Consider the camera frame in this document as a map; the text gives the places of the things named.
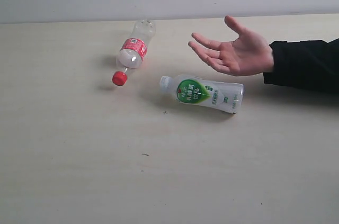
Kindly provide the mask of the person's open hand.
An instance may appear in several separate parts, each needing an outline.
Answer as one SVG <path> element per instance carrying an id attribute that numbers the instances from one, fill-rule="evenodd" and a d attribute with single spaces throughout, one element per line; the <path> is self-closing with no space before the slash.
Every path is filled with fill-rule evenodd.
<path id="1" fill-rule="evenodd" d="M 189 47 L 204 63 L 219 73 L 252 76 L 272 72 L 273 51 L 268 42 L 231 16 L 225 17 L 225 24 L 238 34 L 237 39 L 221 42 L 193 33 Z"/>

